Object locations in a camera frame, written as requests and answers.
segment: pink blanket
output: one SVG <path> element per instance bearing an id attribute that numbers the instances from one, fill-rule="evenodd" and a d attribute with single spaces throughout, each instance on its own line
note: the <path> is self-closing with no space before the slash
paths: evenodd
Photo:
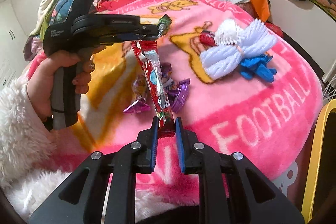
<path id="1" fill-rule="evenodd" d="M 157 42 L 160 59 L 171 62 L 174 80 L 190 78 L 189 98 L 178 116 L 201 142 L 225 154 L 241 151 L 270 179 L 295 160 L 322 107 L 322 90 L 312 68 L 284 40 L 278 38 L 269 51 L 274 56 L 269 66 L 278 71 L 274 83 L 248 81 L 237 72 L 214 82 L 201 66 L 199 53 L 205 48 L 198 37 L 227 18 L 246 28 L 253 19 L 239 7 L 218 0 L 139 0 L 106 13 L 139 15 L 142 23 L 156 23 L 164 14 L 172 19 L 170 31 Z M 95 150 L 115 152 L 151 126 L 154 110 L 122 112 L 141 70 L 130 42 L 108 47 L 94 61 L 79 122 L 60 133 L 58 151 L 48 163 L 53 169 L 73 170 Z M 180 173 L 175 138 L 159 140 L 155 172 L 137 175 L 137 189 L 176 204 L 198 202 L 198 177 Z"/>

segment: white fluffy sleeve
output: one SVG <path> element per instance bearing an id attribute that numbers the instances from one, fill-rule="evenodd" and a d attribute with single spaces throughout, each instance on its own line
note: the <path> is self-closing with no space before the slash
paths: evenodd
<path id="1" fill-rule="evenodd" d="M 25 175 L 52 153 L 52 134 L 35 113 L 27 94 L 27 78 L 13 80 L 0 92 L 0 186 Z"/>

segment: black handle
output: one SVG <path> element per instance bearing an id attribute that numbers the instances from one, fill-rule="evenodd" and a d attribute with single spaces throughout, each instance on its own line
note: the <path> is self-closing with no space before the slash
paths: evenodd
<path id="1" fill-rule="evenodd" d="M 78 55 L 83 62 L 90 60 L 93 48 L 80 49 Z M 81 73 L 83 63 L 78 62 L 71 67 L 61 67 L 54 74 L 54 85 L 51 92 L 51 110 L 53 128 L 56 130 L 74 125 L 78 121 L 77 112 L 81 109 L 81 96 L 75 93 L 72 80 Z"/>

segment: hand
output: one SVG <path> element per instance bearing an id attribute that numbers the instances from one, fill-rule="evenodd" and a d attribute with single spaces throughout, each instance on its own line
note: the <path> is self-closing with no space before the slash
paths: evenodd
<path id="1" fill-rule="evenodd" d="M 106 46 L 100 46 L 94 53 L 100 52 Z M 43 60 L 38 66 L 33 76 L 27 84 L 29 100 L 42 121 L 52 115 L 50 96 L 53 89 L 54 73 L 60 67 L 70 67 L 80 61 L 75 53 L 58 51 L 47 59 Z M 88 83 L 91 81 L 90 73 L 95 70 L 94 63 L 90 60 L 83 64 L 83 71 L 73 79 L 77 94 L 85 94 L 89 91 Z"/>

